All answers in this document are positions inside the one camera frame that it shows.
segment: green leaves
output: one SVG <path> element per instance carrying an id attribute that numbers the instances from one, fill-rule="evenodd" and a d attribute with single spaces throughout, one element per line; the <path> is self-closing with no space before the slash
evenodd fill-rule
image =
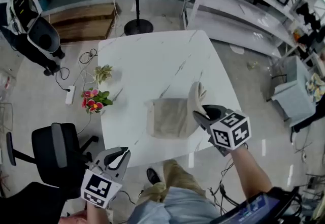
<path id="1" fill-rule="evenodd" d="M 104 103 L 105 105 L 108 105 L 108 106 L 110 106 L 110 105 L 113 104 L 113 102 L 112 102 L 111 100 L 104 100 L 103 103 Z"/>
<path id="2" fill-rule="evenodd" d="M 97 103 L 97 102 L 102 102 L 104 99 L 100 98 L 99 96 L 95 96 L 93 97 L 93 100 Z"/>
<path id="3" fill-rule="evenodd" d="M 104 91 L 102 97 L 107 98 L 109 94 L 110 94 L 109 91 Z"/>
<path id="4" fill-rule="evenodd" d="M 98 84 L 101 84 L 107 78 L 112 77 L 111 75 L 112 66 L 105 65 L 103 67 L 97 66 L 94 70 L 94 79 Z"/>

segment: chair backrest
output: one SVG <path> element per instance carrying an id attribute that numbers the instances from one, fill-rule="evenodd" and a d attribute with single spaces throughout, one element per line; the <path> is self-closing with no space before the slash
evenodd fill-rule
<path id="1" fill-rule="evenodd" d="M 79 193 L 86 165 L 80 158 L 75 126 L 64 123 L 37 129 L 33 131 L 31 141 L 42 181 L 67 189 L 75 187 Z"/>
<path id="2" fill-rule="evenodd" d="M 66 144 L 64 142 L 64 136 L 63 136 L 61 124 L 53 123 L 51 125 L 51 131 L 52 131 L 52 141 L 53 141 L 57 166 L 59 168 L 67 167 L 68 166 L 67 150 L 66 150 Z"/>
<path id="3" fill-rule="evenodd" d="M 62 189 L 32 182 L 19 193 L 0 198 L 1 223 L 57 224 L 66 200 Z"/>

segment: gray floor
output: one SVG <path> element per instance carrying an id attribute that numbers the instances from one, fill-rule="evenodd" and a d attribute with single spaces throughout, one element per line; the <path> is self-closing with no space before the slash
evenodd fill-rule
<path id="1" fill-rule="evenodd" d="M 134 18 L 131 12 L 134 0 L 118 0 L 122 9 L 117 23 L 116 35 L 123 33 L 124 24 Z M 181 20 L 178 17 L 182 2 L 173 0 L 141 0 L 142 17 L 150 20 L 155 31 L 182 29 Z M 115 37 L 112 30 L 110 37 Z M 295 153 L 295 148 L 289 142 L 289 129 L 283 122 L 277 106 L 266 103 L 266 90 L 270 84 L 270 61 L 267 57 L 246 50 L 243 55 L 234 53 L 228 44 L 213 41 L 231 83 L 236 92 L 243 112 L 250 116 L 253 137 L 249 140 L 249 151 L 256 158 L 260 166 L 270 176 L 274 186 L 290 189 L 294 185 L 306 182 L 305 173 L 320 173 L 323 171 L 322 155 L 324 150 L 325 124 L 324 119 L 315 122 L 309 129 L 308 140 L 312 142 L 306 148 L 307 161 L 303 163 L 301 154 Z M 66 81 L 61 81 L 63 86 L 73 84 L 80 73 L 78 57 L 91 48 L 97 48 L 98 41 L 81 42 L 63 46 L 66 57 L 61 62 L 62 67 L 68 67 L 71 71 Z M 248 62 L 257 62 L 254 69 L 248 69 Z M 97 64 L 94 58 L 88 70 L 92 71 Z M 76 125 L 77 131 L 81 130 L 89 121 L 89 115 L 81 108 L 82 99 L 79 95 L 83 87 L 81 78 L 76 82 L 76 95 L 72 106 L 64 104 L 66 92 L 56 84 L 54 77 L 45 77 L 43 70 L 26 58 L 23 59 L 17 73 L 17 84 L 11 95 L 13 103 L 13 144 L 21 152 L 33 156 L 31 146 L 31 133 L 33 130 L 48 126 L 53 122 L 71 122 Z M 10 125 L 10 110 L 6 114 L 7 125 Z M 93 144 L 89 150 L 96 155 L 104 149 L 99 114 L 92 117 L 90 125 L 80 134 L 80 143 L 85 142 L 91 135 L 100 136 L 99 144 Z M 297 136 L 297 147 L 301 148 L 307 137 L 307 129 Z M 1 135 L 0 145 L 3 150 L 2 169 L 9 178 L 6 184 L 10 191 L 6 194 L 13 195 L 22 190 L 32 181 L 41 182 L 35 165 L 17 161 L 13 167 L 8 161 L 6 142 Z M 262 153 L 262 144 L 266 144 L 266 153 Z M 215 148 L 207 148 L 194 154 L 194 167 L 188 167 L 188 156 L 176 158 L 176 160 L 188 172 L 193 174 L 203 189 L 217 188 L 221 178 L 220 172 L 225 168 L 230 158 L 224 158 Z M 138 194 L 147 183 L 146 169 L 152 166 L 162 173 L 162 163 L 128 168 L 124 177 L 123 190 L 127 191 L 131 199 L 136 201 Z M 241 202 L 244 195 L 241 191 L 237 173 L 230 169 L 224 178 L 227 194 L 234 200 Z M 81 199 L 68 201 L 64 207 L 63 215 L 83 209 L 84 202 Z M 117 223 L 126 220 L 133 209 L 123 193 L 119 193 L 111 207 L 114 209 L 114 219 Z M 231 205 L 224 203 L 226 209 Z"/>

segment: person's arm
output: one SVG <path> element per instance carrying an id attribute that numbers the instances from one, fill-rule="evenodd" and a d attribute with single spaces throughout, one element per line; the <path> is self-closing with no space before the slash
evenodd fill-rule
<path id="1" fill-rule="evenodd" d="M 259 167 L 246 147 L 241 146 L 231 151 L 231 155 L 247 199 L 260 192 L 267 193 L 271 190 L 272 184 L 269 177 Z"/>
<path id="2" fill-rule="evenodd" d="M 96 208 L 94 204 L 87 202 L 87 223 L 88 224 L 109 224 L 106 210 Z"/>

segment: table top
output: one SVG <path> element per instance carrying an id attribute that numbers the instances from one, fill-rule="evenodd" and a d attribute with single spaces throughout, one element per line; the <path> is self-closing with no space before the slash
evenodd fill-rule
<path id="1" fill-rule="evenodd" d="M 156 163 L 212 146 L 201 128 L 187 139 L 158 139 L 146 133 L 148 101 L 187 98 L 200 81 L 202 105 L 241 110 L 229 77 L 204 31 L 166 31 L 108 39 L 99 43 L 99 66 L 113 66 L 99 89 L 117 96 L 101 115 L 105 148 L 129 147 L 128 167 Z"/>

